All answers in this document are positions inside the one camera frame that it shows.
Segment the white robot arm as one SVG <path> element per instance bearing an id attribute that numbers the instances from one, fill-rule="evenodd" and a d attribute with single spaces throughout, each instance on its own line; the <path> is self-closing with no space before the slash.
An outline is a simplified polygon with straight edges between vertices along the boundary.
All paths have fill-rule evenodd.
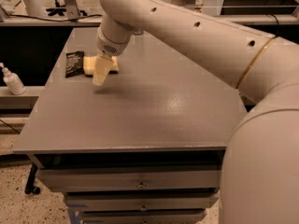
<path id="1" fill-rule="evenodd" d="M 256 104 L 225 151 L 220 224 L 299 224 L 298 45 L 161 0 L 99 1 L 104 53 L 141 28 Z"/>

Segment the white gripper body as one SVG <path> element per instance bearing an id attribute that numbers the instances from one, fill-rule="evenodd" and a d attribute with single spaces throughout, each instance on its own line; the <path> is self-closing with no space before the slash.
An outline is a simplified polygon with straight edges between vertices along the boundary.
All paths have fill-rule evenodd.
<path id="1" fill-rule="evenodd" d="M 100 51 L 108 56 L 123 54 L 131 38 L 131 32 L 117 28 L 103 28 L 97 30 L 96 45 Z"/>

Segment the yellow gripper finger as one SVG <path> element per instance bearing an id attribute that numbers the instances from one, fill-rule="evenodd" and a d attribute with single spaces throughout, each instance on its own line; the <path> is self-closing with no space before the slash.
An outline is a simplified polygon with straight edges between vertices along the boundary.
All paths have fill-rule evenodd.
<path id="1" fill-rule="evenodd" d="M 102 86 L 113 66 L 113 59 L 106 55 L 98 55 L 95 59 L 95 67 L 93 72 L 93 84 Z"/>

